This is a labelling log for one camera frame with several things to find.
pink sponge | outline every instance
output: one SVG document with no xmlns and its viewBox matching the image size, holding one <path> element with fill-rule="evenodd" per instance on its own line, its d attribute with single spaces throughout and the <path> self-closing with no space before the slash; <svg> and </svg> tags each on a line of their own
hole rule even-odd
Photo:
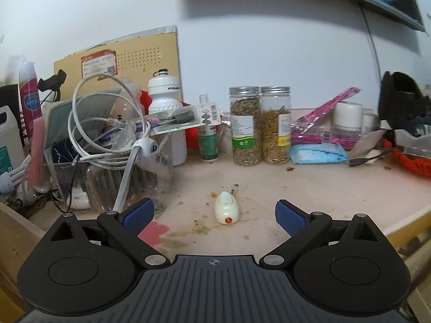
<svg viewBox="0 0 431 323">
<path fill-rule="evenodd" d="M 27 177 L 27 189 L 39 185 L 40 169 L 44 156 L 45 118 L 39 117 L 33 120 L 32 160 L 29 164 L 29 175 Z"/>
</svg>

white plastic bottle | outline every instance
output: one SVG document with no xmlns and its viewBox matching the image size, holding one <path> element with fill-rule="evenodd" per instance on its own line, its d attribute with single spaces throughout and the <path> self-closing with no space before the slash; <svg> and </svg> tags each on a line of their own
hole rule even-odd
<svg viewBox="0 0 431 323">
<path fill-rule="evenodd" d="M 133 96 L 135 96 L 138 102 L 140 102 L 139 98 L 141 97 L 141 87 L 139 86 L 139 84 L 133 83 L 132 80 L 126 76 L 122 78 L 121 81 L 124 82 L 124 85 L 126 85 L 133 92 Z M 130 99 L 130 95 L 125 89 L 122 89 L 120 94 L 127 99 Z M 133 109 L 133 107 L 129 103 L 119 98 L 116 100 L 111 110 L 110 116 L 114 119 L 126 121 L 139 117 L 139 114 Z"/>
<path fill-rule="evenodd" d="M 178 100 L 181 91 L 180 79 L 170 76 L 167 69 L 160 69 L 157 76 L 148 81 L 148 95 L 152 102 L 148 108 L 148 114 L 160 111 L 175 110 L 183 104 Z M 172 163 L 180 165 L 186 161 L 187 144 L 184 130 L 172 132 Z"/>
<path fill-rule="evenodd" d="M 0 108 L 0 175 L 18 168 L 25 156 L 19 129 L 10 108 Z"/>
</svg>

small spray bottle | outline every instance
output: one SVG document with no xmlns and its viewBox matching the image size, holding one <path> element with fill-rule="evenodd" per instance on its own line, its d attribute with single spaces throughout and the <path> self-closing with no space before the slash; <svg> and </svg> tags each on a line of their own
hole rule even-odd
<svg viewBox="0 0 431 323">
<path fill-rule="evenodd" d="M 209 102 L 208 95 L 200 94 L 199 102 Z M 206 163 L 216 162 L 218 159 L 216 127 L 206 124 L 204 126 L 199 126 L 197 129 L 199 135 L 199 150 L 201 160 Z"/>
<path fill-rule="evenodd" d="M 25 130 L 27 131 L 29 140 L 31 140 L 33 137 L 33 120 L 42 116 L 39 90 L 37 89 L 37 76 L 33 62 L 21 65 L 19 68 L 18 82 Z"/>
</svg>

white wall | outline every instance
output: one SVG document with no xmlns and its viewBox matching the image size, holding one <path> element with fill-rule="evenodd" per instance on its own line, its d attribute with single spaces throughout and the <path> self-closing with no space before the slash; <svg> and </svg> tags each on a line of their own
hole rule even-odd
<svg viewBox="0 0 431 323">
<path fill-rule="evenodd" d="M 418 1 L 431 32 L 431 0 Z M 382 70 L 431 83 L 429 36 L 366 14 Z M 356 101 L 377 106 L 368 35 L 349 0 L 0 0 L 0 81 L 16 81 L 23 58 L 45 78 L 77 50 L 172 24 L 185 101 L 208 92 L 226 109 L 230 86 L 289 85 L 304 108 L 356 86 Z"/>
</svg>

dried herb jar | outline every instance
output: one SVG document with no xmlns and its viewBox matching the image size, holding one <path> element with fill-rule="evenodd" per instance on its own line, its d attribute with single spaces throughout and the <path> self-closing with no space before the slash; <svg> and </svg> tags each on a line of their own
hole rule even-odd
<svg viewBox="0 0 431 323">
<path fill-rule="evenodd" d="M 291 134 L 290 87 L 262 87 L 263 159 L 270 164 L 289 161 Z"/>
<path fill-rule="evenodd" d="M 253 166 L 262 161 L 262 113 L 259 87 L 231 87 L 232 149 L 234 162 Z"/>
</svg>

